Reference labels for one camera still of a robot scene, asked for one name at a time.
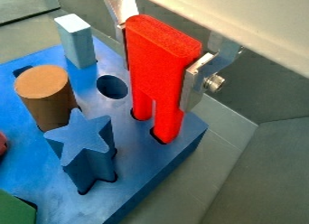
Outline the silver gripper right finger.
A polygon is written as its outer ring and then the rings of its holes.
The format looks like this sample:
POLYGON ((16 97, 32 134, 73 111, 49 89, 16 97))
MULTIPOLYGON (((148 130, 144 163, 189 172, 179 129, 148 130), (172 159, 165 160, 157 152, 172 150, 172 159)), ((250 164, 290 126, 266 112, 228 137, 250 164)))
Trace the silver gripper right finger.
POLYGON ((224 79, 216 74, 235 61, 243 50, 239 44, 215 32, 210 32, 206 47, 208 52, 184 71, 179 96, 179 108, 183 112, 195 107, 206 91, 220 90, 224 79))

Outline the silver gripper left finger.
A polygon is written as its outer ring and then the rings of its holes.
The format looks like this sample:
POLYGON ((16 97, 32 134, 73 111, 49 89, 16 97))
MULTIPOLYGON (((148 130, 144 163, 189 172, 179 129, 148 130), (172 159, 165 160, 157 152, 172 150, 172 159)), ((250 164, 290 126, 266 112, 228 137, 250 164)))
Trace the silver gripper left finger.
POLYGON ((125 43, 125 21, 129 17, 139 14, 135 0, 104 0, 105 7, 115 23, 116 40, 124 56, 127 54, 125 43))

